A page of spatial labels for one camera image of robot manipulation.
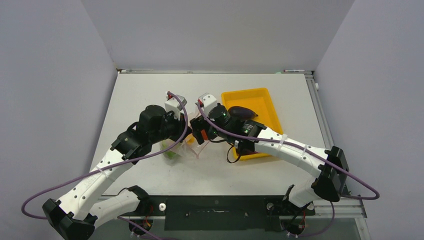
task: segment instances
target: white arm segment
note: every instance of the white arm segment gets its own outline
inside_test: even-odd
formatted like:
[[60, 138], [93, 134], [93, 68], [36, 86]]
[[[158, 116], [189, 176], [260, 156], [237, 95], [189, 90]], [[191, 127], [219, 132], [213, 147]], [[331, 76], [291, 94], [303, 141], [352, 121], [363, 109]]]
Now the white arm segment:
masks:
[[217, 99], [209, 94], [209, 93], [205, 93], [203, 95], [201, 95], [198, 98], [199, 101], [201, 101], [203, 103], [203, 112], [204, 114], [206, 114], [206, 116], [209, 116], [209, 112], [215, 108], [216, 106], [218, 106], [218, 101]]
[[[265, 130], [260, 131], [257, 137], [264, 138], [264, 139], [272, 138], [274, 140], [279, 140], [279, 141], [281, 141], [281, 139], [283, 138], [281, 134], [278, 134], [277, 132], [273, 131], [269, 127], [267, 127]], [[304, 149], [301, 150], [286, 144], [283, 144], [281, 146], [278, 143], [259, 141], [254, 144], [254, 150], [259, 153], [266, 153], [266, 154], [275, 156], [279, 159], [282, 159], [293, 165], [296, 165], [297, 167], [305, 170], [312, 176], [306, 182], [294, 185], [294, 187], [290, 191], [288, 201], [296, 205], [297, 207], [301, 208], [314, 200], [321, 199], [319, 196], [315, 194], [311, 186], [312, 186], [312, 183], [316, 180], [316, 178], [318, 178], [321, 174], [321, 170], [318, 169], [318, 166], [325, 164], [323, 161], [319, 160], [318, 158], [308, 154], [305, 151], [305, 149], [308, 149], [309, 151], [314, 152], [315, 154], [321, 156], [324, 159], [326, 159], [328, 155], [324, 153], [325, 151], [324, 148], [308, 146], [290, 138], [286, 138], [284, 142], [290, 142], [290, 143], [297, 144], [299, 146], [303, 146]]]
[[123, 190], [117, 196], [94, 204], [90, 210], [92, 216], [97, 216], [94, 227], [97, 229], [107, 221], [116, 219], [117, 216], [135, 211], [139, 203], [140, 200], [135, 193]]
[[[260, 131], [258, 138], [263, 139], [274, 139], [281, 141], [282, 135], [273, 131], [271, 128], [267, 127], [265, 130]], [[318, 148], [313, 146], [305, 145], [304, 143], [295, 141], [293, 139], [287, 138], [284, 142], [290, 142], [303, 146], [309, 151], [314, 152], [315, 154], [327, 159], [327, 154], [324, 153], [326, 149]], [[282, 159], [286, 162], [289, 162], [297, 167], [305, 170], [312, 177], [318, 178], [321, 174], [321, 170], [318, 169], [319, 165], [324, 165], [325, 163], [318, 158], [309, 155], [305, 150], [298, 149], [289, 145], [280, 145], [278, 143], [272, 143], [267, 141], [259, 141], [254, 144], [254, 150], [258, 153], [266, 153], [272, 156], [275, 156], [279, 159]]]
[[[109, 149], [102, 160], [90, 172], [123, 162], [122, 156], [118, 150], [112, 151]], [[84, 220], [99, 197], [119, 176], [132, 166], [132, 163], [123, 164], [82, 179], [73, 189], [58, 199], [61, 202], [60, 208], [67, 214], [72, 212], [74, 214], [73, 219]]]
[[321, 199], [321, 197], [317, 196], [311, 188], [311, 185], [315, 182], [315, 180], [315, 177], [311, 177], [301, 184], [294, 185], [289, 194], [288, 201], [301, 208], [314, 200]]
[[[187, 104], [187, 100], [183, 96], [177, 95], [177, 97], [184, 104], [184, 106]], [[166, 112], [173, 111], [174, 113], [173, 117], [177, 120], [180, 120], [182, 110], [183, 110], [183, 107], [175, 99], [175, 97], [172, 97], [165, 102], [165, 111]]]

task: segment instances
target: screw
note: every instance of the screw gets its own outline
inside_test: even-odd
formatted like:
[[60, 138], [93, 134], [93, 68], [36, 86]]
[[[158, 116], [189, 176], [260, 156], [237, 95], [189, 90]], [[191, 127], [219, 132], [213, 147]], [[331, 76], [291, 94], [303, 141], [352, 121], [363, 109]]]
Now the screw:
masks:
[[266, 209], [271, 210], [271, 209], [273, 209], [273, 208], [274, 208], [274, 203], [272, 203], [272, 202], [268, 202], [268, 203], [266, 204]]
[[159, 204], [159, 210], [161, 210], [163, 212], [163, 211], [165, 211], [165, 209], [167, 209], [167, 205], [165, 203]]
[[313, 203], [311, 203], [311, 204], [309, 204], [307, 207], [306, 207], [308, 210], [314, 210], [314, 204]]

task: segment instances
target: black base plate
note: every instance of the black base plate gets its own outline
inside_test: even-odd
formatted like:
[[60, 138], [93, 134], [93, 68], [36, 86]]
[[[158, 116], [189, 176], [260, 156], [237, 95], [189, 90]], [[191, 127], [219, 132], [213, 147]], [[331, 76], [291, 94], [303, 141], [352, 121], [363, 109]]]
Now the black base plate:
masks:
[[[283, 203], [283, 195], [255, 196], [150, 196], [153, 205], [151, 216], [166, 216], [168, 231], [225, 231], [264, 229], [280, 231], [280, 216], [292, 216], [291, 204]], [[159, 204], [166, 204], [166, 211]], [[266, 208], [273, 203], [272, 213]], [[306, 210], [306, 215], [315, 215]], [[139, 216], [136, 212], [125, 216]]]

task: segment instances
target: red wire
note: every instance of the red wire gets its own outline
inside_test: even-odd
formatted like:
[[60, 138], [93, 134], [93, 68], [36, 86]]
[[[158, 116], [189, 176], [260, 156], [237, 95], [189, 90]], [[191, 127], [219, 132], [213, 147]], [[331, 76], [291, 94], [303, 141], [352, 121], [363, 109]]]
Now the red wire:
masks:
[[305, 221], [305, 218], [306, 218], [306, 212], [303, 211], [303, 218], [302, 218], [302, 221], [300, 221], [299, 225], [301, 225]]
[[150, 215], [153, 213], [153, 205], [150, 205], [150, 213], [144, 217], [143, 223], [145, 223], [146, 226], [149, 226], [147, 223], [147, 218], [150, 217]]

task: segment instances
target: metal frame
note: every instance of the metal frame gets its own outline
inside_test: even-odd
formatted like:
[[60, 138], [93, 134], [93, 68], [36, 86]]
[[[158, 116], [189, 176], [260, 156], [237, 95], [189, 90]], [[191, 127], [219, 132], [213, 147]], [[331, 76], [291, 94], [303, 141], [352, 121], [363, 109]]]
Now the metal frame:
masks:
[[[207, 70], [155, 70], [155, 69], [117, 69], [120, 74], [273, 74], [274, 72], [248, 72], [248, 71], [207, 71]], [[305, 72], [281, 72], [281, 74], [299, 74], [305, 75], [306, 84], [318, 120], [318, 125], [321, 130], [322, 138], [326, 148], [331, 148], [334, 145], [333, 138], [327, 123], [326, 116], [318, 95], [317, 86], [314, 80], [312, 71]], [[99, 200], [108, 199], [110, 195], [104, 195]], [[335, 218], [349, 218], [355, 219], [359, 236], [362, 240], [370, 240], [370, 233], [368, 231], [365, 218], [364, 205], [361, 200], [342, 198], [339, 202], [334, 202]], [[309, 216], [311, 219], [328, 219], [332, 217], [332, 208], [328, 201], [316, 200], [314, 201], [316, 214]], [[127, 216], [128, 219], [142, 219], [144, 216]], [[150, 216], [150, 219], [165, 219], [165, 216]], [[280, 216], [280, 219], [288, 219], [289, 216]]]

